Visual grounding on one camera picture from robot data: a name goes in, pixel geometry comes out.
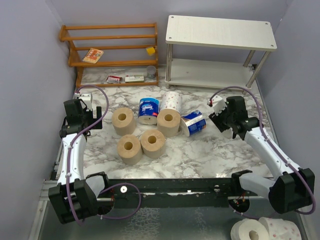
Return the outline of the blue Tempo roll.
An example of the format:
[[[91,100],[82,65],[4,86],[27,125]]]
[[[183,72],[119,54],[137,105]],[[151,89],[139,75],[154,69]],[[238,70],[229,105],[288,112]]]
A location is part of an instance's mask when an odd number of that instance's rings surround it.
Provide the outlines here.
[[[139,101],[138,121],[143,125],[156,125],[160,111],[160,101],[153,97],[145,97]]]

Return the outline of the pink dotted roll back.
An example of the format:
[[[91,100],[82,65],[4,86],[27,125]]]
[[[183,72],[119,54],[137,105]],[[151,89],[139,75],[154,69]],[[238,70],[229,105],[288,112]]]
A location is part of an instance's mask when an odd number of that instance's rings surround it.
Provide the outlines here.
[[[175,110],[179,114],[182,108],[182,95],[175,91],[167,91],[162,96],[160,110],[170,109]]]

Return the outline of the pink dotted roll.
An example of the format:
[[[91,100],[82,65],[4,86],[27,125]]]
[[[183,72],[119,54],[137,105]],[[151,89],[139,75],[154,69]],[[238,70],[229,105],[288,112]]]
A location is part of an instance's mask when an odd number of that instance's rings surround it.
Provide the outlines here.
[[[162,96],[160,110],[170,109],[175,110],[179,114],[182,108],[182,95],[175,91],[167,91]]]
[[[227,139],[232,139],[233,138],[233,130],[231,128],[225,130],[222,134]]]

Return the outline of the pink dotted roll front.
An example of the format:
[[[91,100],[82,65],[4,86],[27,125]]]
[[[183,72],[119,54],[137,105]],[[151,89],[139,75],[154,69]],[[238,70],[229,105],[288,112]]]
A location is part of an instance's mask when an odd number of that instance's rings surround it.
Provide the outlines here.
[[[225,130],[222,134],[227,139],[232,139],[233,138],[233,130],[231,128]]]

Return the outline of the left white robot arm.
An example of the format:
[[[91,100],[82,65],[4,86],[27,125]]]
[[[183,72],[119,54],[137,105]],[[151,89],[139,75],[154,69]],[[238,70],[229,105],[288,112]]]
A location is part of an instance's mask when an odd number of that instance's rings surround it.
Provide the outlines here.
[[[84,220],[98,214],[98,197],[111,190],[104,172],[84,176],[84,152],[90,130],[102,128],[102,108],[93,116],[92,96],[88,93],[64,103],[66,117],[59,132],[62,139],[62,169],[57,185],[48,198],[62,224]]]

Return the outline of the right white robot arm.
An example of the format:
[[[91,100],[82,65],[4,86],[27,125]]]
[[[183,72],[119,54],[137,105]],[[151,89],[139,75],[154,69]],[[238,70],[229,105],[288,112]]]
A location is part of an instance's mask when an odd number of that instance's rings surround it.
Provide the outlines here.
[[[249,144],[265,162],[273,179],[258,176],[250,170],[242,170],[231,175],[229,189],[240,196],[246,191],[253,192],[269,200],[279,214],[311,206],[315,211],[315,175],[309,168],[301,168],[292,161],[270,138],[257,117],[249,117],[242,96],[232,96],[223,100],[218,95],[208,100],[213,108],[209,119],[220,132],[232,130],[232,136],[239,136]]]

